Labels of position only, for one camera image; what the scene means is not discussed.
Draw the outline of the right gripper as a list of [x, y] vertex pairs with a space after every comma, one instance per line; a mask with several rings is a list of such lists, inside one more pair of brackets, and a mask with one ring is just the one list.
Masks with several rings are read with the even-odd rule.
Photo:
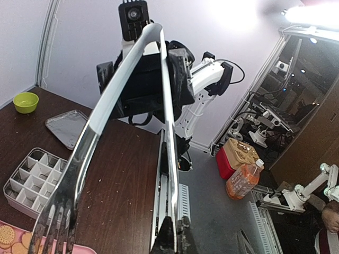
[[[167, 64], [171, 85], [174, 119], [182, 113], [184, 105], [195, 101], [190, 70], [195, 61], [193, 53], [178, 41], [166, 41]], [[160, 54], [142, 56], [129, 77], [110, 119], [129, 119], [135, 115], [148, 114], [164, 122]]]

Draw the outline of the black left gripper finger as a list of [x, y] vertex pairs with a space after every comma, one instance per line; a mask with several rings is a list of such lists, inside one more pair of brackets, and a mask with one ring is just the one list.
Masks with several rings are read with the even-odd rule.
[[177, 234], [174, 236], [172, 219], [166, 216], [149, 253], [199, 253], [190, 225], [189, 218], [183, 216], [177, 222]]

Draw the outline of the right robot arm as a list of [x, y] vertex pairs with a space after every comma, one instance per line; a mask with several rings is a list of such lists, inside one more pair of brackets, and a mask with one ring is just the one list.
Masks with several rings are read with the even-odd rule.
[[101, 116], [120, 119], [150, 113], [166, 125], [166, 132], [190, 139], [194, 126], [208, 102], [222, 95], [230, 85], [233, 67], [214, 58], [204, 58], [193, 70], [186, 64], [188, 50], [177, 41], [165, 42], [170, 81], [163, 91], [162, 62], [157, 42], [145, 47], [122, 50], [124, 57], [117, 69], [109, 68], [95, 110]]

